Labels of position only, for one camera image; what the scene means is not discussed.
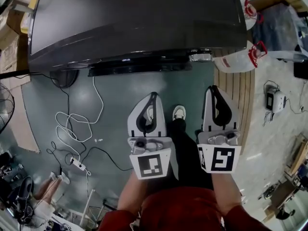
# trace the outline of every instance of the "black pants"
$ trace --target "black pants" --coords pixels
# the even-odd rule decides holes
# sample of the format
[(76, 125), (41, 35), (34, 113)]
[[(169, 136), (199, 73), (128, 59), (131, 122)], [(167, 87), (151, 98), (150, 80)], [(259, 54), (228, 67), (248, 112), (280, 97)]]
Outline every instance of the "black pants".
[(179, 187), (201, 187), (213, 190), (212, 176), (201, 169), (197, 144), (186, 134), (186, 122), (175, 119), (167, 125), (169, 137), (173, 140), (179, 166), (179, 180), (173, 174), (171, 164), (166, 177), (150, 179), (148, 194)]

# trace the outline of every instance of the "white cable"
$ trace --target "white cable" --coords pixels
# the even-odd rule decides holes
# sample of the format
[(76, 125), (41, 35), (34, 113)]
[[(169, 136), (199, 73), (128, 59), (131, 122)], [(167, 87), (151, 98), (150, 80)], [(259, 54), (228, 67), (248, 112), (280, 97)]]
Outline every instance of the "white cable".
[(90, 171), (87, 171), (87, 169), (85, 169), (86, 170), (86, 179), (87, 179), (87, 200), (89, 200), (89, 192), (88, 192), (88, 188), (89, 188), (89, 179), (88, 179), (88, 176), (91, 176), (91, 172)]
[[(100, 113), (99, 113), (99, 115), (98, 115), (98, 117), (97, 117), (97, 119), (96, 119), (95, 122), (89, 122), (89, 120), (88, 120), (85, 116), (83, 116), (83, 115), (78, 115), (78, 114), (74, 114), (74, 113), (72, 113), (72, 114), (66, 114), (66, 113), (60, 111), (60, 112), (56, 113), (56, 115), (55, 115), (56, 122), (58, 123), (58, 125), (56, 126), (56, 134), (57, 134), (57, 137), (58, 137), (58, 139), (59, 139), (64, 145), (70, 147), (74, 152), (76, 152), (76, 153), (78, 154), (78, 157), (79, 157), (78, 161), (80, 161), (80, 154), (79, 154), (79, 152), (76, 151), (72, 146), (66, 144), (63, 140), (60, 139), (59, 133), (58, 133), (58, 128), (61, 128), (65, 133), (67, 133), (67, 134), (69, 135), (69, 137), (71, 137), (73, 140), (75, 140), (75, 141), (77, 141), (77, 142), (83, 143), (83, 142), (86, 142), (86, 141), (88, 141), (89, 139), (92, 138), (93, 133), (92, 133), (92, 129), (91, 129), (91, 126), (90, 126), (90, 125), (91, 125), (91, 124), (95, 124), (95, 123), (98, 122), (98, 120), (100, 119), (101, 114), (102, 114), (102, 112), (103, 112), (103, 109), (104, 109), (104, 102), (103, 102), (103, 100), (102, 100), (100, 94), (98, 93), (98, 91), (97, 91), (97, 89), (96, 89), (96, 86), (95, 86), (95, 83), (94, 83), (94, 77), (93, 77), (93, 87), (94, 87), (94, 89), (95, 89), (95, 91), (96, 91), (98, 97), (100, 98), (100, 100), (101, 100), (101, 102), (102, 102), (101, 111), (100, 111)], [(65, 116), (67, 116), (67, 120), (66, 120), (66, 123), (65, 123), (65, 127), (62, 126), (62, 125), (59, 123), (58, 119), (57, 119), (57, 116), (58, 116), (59, 114), (63, 114), (63, 115), (65, 115)], [(75, 116), (75, 117), (80, 117), (80, 118), (82, 118), (82, 119), (84, 119), (84, 120), (83, 120), (83, 121), (82, 121), (82, 120), (77, 120), (77, 119), (74, 118), (73, 116)], [(90, 130), (90, 136), (89, 136), (88, 138), (86, 138), (85, 140), (79, 140), (79, 139), (77, 138), (76, 134), (75, 134), (72, 130), (70, 130), (70, 129), (68, 128), (68, 123), (69, 123), (69, 119), (70, 119), (70, 118), (73, 119), (73, 120), (75, 120), (76, 122), (88, 124), (89, 130)]]

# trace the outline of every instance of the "small white device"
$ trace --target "small white device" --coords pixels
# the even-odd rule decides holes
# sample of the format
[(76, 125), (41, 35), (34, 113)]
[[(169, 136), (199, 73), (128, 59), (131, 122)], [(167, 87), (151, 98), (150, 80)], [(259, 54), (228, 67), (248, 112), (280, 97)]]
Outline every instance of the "small white device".
[(74, 157), (71, 157), (71, 162), (77, 167), (79, 168), (80, 170), (85, 170), (86, 169), (86, 166), (84, 166), (82, 163), (80, 163), (76, 158)]
[(273, 113), (278, 113), (285, 108), (287, 98), (282, 91), (272, 87), (266, 93), (266, 108)]

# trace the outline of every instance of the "red shirt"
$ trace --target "red shirt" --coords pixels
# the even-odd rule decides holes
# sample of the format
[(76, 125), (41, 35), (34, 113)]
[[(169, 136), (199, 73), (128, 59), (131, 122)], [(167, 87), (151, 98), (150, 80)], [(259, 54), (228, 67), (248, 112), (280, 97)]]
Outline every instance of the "red shirt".
[[(128, 211), (108, 212), (99, 231), (131, 231), (136, 217)], [(270, 231), (241, 206), (223, 217), (227, 231)], [(140, 231), (221, 231), (221, 214), (214, 192), (196, 187), (177, 187), (149, 196), (142, 205)]]

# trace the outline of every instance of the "round base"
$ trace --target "round base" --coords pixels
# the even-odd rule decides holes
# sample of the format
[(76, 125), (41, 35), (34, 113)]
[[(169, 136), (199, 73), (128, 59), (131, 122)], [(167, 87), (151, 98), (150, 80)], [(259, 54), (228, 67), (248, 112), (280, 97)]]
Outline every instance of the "round base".
[(74, 84), (79, 70), (50, 72), (50, 78), (56, 87), (65, 89)]

